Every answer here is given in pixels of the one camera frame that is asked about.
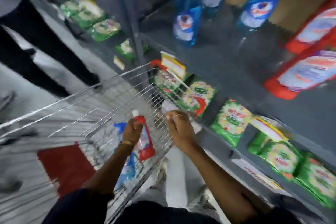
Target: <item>person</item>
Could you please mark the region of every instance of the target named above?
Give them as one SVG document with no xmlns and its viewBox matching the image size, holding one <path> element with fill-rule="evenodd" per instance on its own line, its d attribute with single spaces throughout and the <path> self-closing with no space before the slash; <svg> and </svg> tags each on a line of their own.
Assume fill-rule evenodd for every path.
<svg viewBox="0 0 336 224">
<path fill-rule="evenodd" d="M 285 209 L 271 209 L 213 161 L 197 143 L 188 116 L 180 111 L 166 113 L 169 134 L 176 147 L 195 164 L 218 205 L 232 224 L 237 223 L 291 223 L 300 222 Z M 54 223 L 104 223 L 107 203 L 113 198 L 113 189 L 127 156 L 139 140 L 141 124 L 130 120 L 124 129 L 123 141 L 115 153 L 82 188 L 65 195 L 50 210 L 43 224 Z M 166 167 L 160 165 L 154 186 L 131 200 L 116 224 L 218 224 L 220 219 L 215 209 L 200 201 L 196 209 L 167 206 L 165 200 Z"/>
<path fill-rule="evenodd" d="M 29 0 L 0 0 L 0 24 L 19 33 L 41 51 L 63 64 L 86 85 L 99 83 L 83 62 L 58 38 Z M 45 74 L 0 26 L 0 62 L 31 83 L 58 97 L 67 97 L 66 89 Z"/>
</svg>

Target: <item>person's left hand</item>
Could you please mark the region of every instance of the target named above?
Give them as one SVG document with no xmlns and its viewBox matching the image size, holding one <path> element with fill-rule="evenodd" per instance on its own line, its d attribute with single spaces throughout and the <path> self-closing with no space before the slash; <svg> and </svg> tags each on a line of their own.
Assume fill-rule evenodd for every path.
<svg viewBox="0 0 336 224">
<path fill-rule="evenodd" d="M 130 119 L 124 129 L 123 141 L 131 141 L 136 145 L 139 141 L 143 125 L 138 123 L 136 119 Z"/>
</svg>

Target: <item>red cleaner bottle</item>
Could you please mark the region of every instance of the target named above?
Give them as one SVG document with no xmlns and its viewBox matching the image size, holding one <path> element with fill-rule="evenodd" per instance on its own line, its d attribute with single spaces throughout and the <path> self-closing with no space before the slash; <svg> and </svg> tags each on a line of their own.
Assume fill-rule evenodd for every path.
<svg viewBox="0 0 336 224">
<path fill-rule="evenodd" d="M 335 26 L 336 0 L 326 0 L 314 14 L 308 17 L 293 39 L 285 44 L 285 49 L 291 53 L 299 54 L 320 41 Z"/>
<path fill-rule="evenodd" d="M 134 118 L 138 121 L 138 123 L 141 123 L 143 125 L 140 139 L 137 143 L 137 147 L 140 153 L 139 159 L 140 159 L 140 162 L 143 162 L 146 159 L 153 157 L 155 155 L 155 150 L 153 148 L 151 136 L 149 135 L 149 129 L 146 125 L 145 117 L 142 115 L 139 115 L 138 110 L 133 110 L 132 114 Z"/>
<path fill-rule="evenodd" d="M 326 80 L 336 78 L 336 28 L 328 37 L 285 63 L 264 87 L 278 98 L 293 99 Z"/>
</svg>

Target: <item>forearm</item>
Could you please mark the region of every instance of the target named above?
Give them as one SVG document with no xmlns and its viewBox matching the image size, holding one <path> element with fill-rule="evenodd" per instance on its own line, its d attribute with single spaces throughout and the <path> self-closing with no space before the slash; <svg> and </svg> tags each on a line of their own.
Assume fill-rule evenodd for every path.
<svg viewBox="0 0 336 224">
<path fill-rule="evenodd" d="M 91 188 L 101 194 L 112 194 L 131 151 L 130 145 L 121 144 L 105 164 L 82 185 L 82 188 Z"/>
<path fill-rule="evenodd" d="M 242 196 L 247 189 L 211 159 L 201 146 L 190 147 L 186 154 L 231 223 L 240 223 L 257 214 L 250 202 Z"/>
</svg>

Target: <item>dark shirt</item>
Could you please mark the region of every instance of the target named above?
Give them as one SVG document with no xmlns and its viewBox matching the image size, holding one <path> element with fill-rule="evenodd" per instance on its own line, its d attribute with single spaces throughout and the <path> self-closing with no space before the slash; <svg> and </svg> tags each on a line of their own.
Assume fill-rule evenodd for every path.
<svg viewBox="0 0 336 224">
<path fill-rule="evenodd" d="M 103 224 L 107 203 L 111 197 L 89 189 L 79 189 L 62 197 L 50 210 L 42 224 L 90 223 Z M 163 207 L 157 203 L 140 201 L 124 209 L 115 224 L 219 224 L 215 219 L 184 208 Z M 267 215 L 249 219 L 244 224 L 300 224 L 294 215 L 275 208 Z"/>
</svg>

